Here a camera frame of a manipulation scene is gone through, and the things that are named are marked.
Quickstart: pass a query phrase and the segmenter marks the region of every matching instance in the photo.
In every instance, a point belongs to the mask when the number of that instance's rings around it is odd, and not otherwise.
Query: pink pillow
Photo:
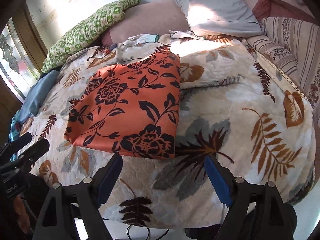
[[[270,0],[271,11],[269,17],[283,17],[302,20],[319,25],[318,21],[303,10],[281,0]]]
[[[142,33],[163,35],[169,30],[186,32],[190,27],[175,0],[153,1],[127,9],[124,18],[101,35],[101,42],[110,46]]]
[[[253,15],[259,21],[262,18],[269,17],[271,11],[270,0],[243,0],[244,3],[252,10]]]

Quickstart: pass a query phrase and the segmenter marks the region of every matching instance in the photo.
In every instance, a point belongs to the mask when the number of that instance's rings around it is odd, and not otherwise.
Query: black flower pattern
[[[69,114],[69,121],[76,122],[79,117],[79,112],[76,109],[72,109]]]
[[[142,61],[137,61],[137,62],[134,62],[134,63],[131,63],[131,64],[128,64],[127,65],[127,68],[130,68],[130,69],[133,69],[133,70],[138,70],[140,69],[143,65],[149,63],[150,61],[154,61],[152,60],[151,57],[148,57]]]
[[[273,54],[273,60],[276,60],[276,58],[281,59],[282,57],[290,55],[290,51],[283,47],[274,48],[270,53]]]
[[[89,95],[93,90],[95,90],[98,86],[100,86],[103,82],[102,78],[94,78],[89,81],[87,87],[85,88],[85,95]]]
[[[139,134],[124,136],[120,144],[123,149],[144,158],[169,158],[174,154],[174,137],[161,134],[161,127],[153,124],[148,124]]]
[[[128,88],[127,83],[120,84],[117,81],[117,79],[112,78],[98,90],[98,95],[96,97],[97,105],[102,103],[105,103],[106,106],[114,104],[118,100],[120,94]]]

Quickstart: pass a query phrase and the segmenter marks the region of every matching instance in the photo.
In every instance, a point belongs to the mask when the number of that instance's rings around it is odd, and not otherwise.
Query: green patterned pillow
[[[41,71],[47,73],[51,69],[65,64],[68,57],[90,45],[107,28],[123,19],[124,10],[139,2],[140,0],[112,2],[79,22],[49,49]]]

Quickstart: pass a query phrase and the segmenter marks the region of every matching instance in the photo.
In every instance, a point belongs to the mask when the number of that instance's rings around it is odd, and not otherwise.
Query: floor
[[[294,209],[298,217],[297,229],[294,233],[294,240],[306,240],[320,220],[320,181],[315,185],[314,189],[300,202]],[[104,221],[113,239],[127,240],[126,230],[128,225],[123,223],[105,220]],[[76,225],[81,240],[86,240],[88,235],[85,231],[82,220],[76,219]],[[157,239],[166,230],[151,228],[151,239]],[[132,227],[130,236],[133,240],[145,240],[148,231],[146,228]],[[182,228],[170,230],[163,240],[187,240]]]

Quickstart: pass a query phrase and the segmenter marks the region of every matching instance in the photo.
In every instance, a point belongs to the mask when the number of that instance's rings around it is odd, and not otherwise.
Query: metal screw
[[[241,177],[236,177],[236,182],[237,182],[237,183],[243,183],[243,182],[244,182],[244,179],[241,178]]]
[[[54,189],[57,189],[58,187],[60,187],[60,183],[55,183],[55,184],[52,185],[52,187],[53,187]]]
[[[276,184],[273,181],[268,181],[268,186],[269,187],[275,187]]]
[[[85,184],[88,184],[88,183],[90,183],[92,181],[92,179],[90,178],[90,177],[86,177],[84,180],[83,180],[83,182],[85,183]]]

